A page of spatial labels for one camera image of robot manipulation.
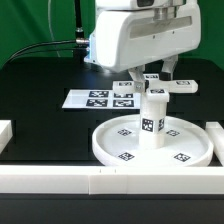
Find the white round platform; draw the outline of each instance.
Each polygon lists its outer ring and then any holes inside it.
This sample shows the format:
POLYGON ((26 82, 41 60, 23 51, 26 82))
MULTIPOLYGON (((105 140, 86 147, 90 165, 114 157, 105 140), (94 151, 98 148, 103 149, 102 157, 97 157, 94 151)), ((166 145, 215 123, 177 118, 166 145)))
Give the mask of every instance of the white round platform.
POLYGON ((200 127, 173 117, 165 118, 164 147, 143 150, 138 143, 140 115, 118 117, 93 133, 93 152, 106 166, 207 166, 213 143, 200 127))

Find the black cable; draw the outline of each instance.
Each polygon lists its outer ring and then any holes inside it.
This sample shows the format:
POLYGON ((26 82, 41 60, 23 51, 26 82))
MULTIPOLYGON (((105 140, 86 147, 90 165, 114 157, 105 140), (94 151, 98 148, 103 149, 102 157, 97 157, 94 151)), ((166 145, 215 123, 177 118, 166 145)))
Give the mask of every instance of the black cable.
POLYGON ((73 47, 73 48, 62 48, 62 49, 50 49, 50 50, 39 50, 39 51, 30 51, 30 52, 24 52, 24 53, 20 53, 20 54, 16 54, 15 56, 11 56, 2 66, 2 69, 10 62, 12 62, 14 59, 18 58, 18 57, 22 57, 24 55, 28 55, 28 54, 36 54, 36 53, 45 53, 45 52, 54 52, 54 51, 74 51, 74 50, 86 50, 86 48, 80 48, 80 47, 73 47))
POLYGON ((81 15, 81 4, 80 0, 74 0, 75 16, 76 16, 76 38, 83 38, 84 31, 82 28, 82 15, 81 15))
POLYGON ((63 40, 63 41, 51 41, 51 42, 44 42, 44 43, 33 44, 33 45, 30 45, 28 47, 25 47, 25 48, 15 52, 13 55, 11 55, 10 58, 13 58, 17 54, 21 54, 21 53, 23 53, 25 51, 28 51, 30 49, 37 48, 37 47, 52 46, 52 45, 64 45, 64 44, 75 44, 75 43, 76 43, 76 40, 63 40))

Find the green screen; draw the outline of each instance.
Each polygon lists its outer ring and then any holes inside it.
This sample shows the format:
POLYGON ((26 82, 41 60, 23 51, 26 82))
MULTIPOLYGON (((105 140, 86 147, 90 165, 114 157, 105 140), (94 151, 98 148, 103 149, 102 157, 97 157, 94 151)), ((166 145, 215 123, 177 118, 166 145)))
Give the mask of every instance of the green screen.
MULTIPOLYGON (((224 69, 224 16, 223 0, 199 0, 202 16, 202 40, 197 50, 182 57, 210 59, 224 69)), ((0 65, 15 51, 31 44, 52 40, 49 29, 48 0, 0 1, 0 65)), ((95 26, 95 1, 81 0, 85 36, 95 26)), ((73 0, 51 0, 51 27, 55 40, 75 38, 75 13, 73 0)), ((41 53, 35 56, 57 56, 41 53)), ((61 57, 72 52, 60 52, 61 57)))

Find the white block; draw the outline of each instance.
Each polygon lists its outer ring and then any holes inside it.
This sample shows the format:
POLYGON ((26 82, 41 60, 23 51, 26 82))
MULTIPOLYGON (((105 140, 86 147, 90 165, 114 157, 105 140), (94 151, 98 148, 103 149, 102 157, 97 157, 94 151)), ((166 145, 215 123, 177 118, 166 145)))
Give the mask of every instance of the white block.
POLYGON ((223 194, 223 168, 129 169, 127 194, 223 194))
POLYGON ((12 138, 11 121, 0 121, 0 153, 2 153, 9 140, 12 138))
POLYGON ((89 194, 94 167, 0 166, 0 193, 89 194))
POLYGON ((89 177, 89 194, 126 194, 127 175, 116 173, 114 167, 102 167, 89 177))
POLYGON ((206 132, 214 143, 214 152, 224 166, 224 130, 218 122, 207 122, 206 132))

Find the black table surface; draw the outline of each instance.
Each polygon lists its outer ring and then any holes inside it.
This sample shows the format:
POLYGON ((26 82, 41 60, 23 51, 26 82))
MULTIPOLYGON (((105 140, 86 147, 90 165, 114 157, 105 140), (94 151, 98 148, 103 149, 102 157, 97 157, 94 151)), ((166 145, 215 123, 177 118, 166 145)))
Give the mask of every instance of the black table surface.
MULTIPOLYGON (((147 66, 159 72, 161 63, 147 66)), ((205 126, 224 120, 224 71, 213 62, 180 59, 174 79, 194 79, 196 94, 171 94, 167 114, 205 126)), ((138 110, 63 110, 70 89, 112 88, 129 74, 93 71, 72 58, 26 58, 0 71, 0 120, 14 137, 0 164, 101 165, 91 135, 102 122, 138 110)), ((6 195, 0 224, 11 223, 223 223, 223 195, 6 195)))
MULTIPOLYGON (((161 63, 147 67, 159 72, 161 63)), ((207 60, 182 59, 174 79, 194 79, 196 94, 171 94, 167 114, 196 123, 224 120, 224 71, 207 60)), ((0 72, 0 120, 13 121, 14 138, 1 164, 101 165, 92 153, 92 133, 102 122, 138 110, 63 110, 70 89, 110 90, 128 72, 104 74, 72 58, 20 59, 0 72)))

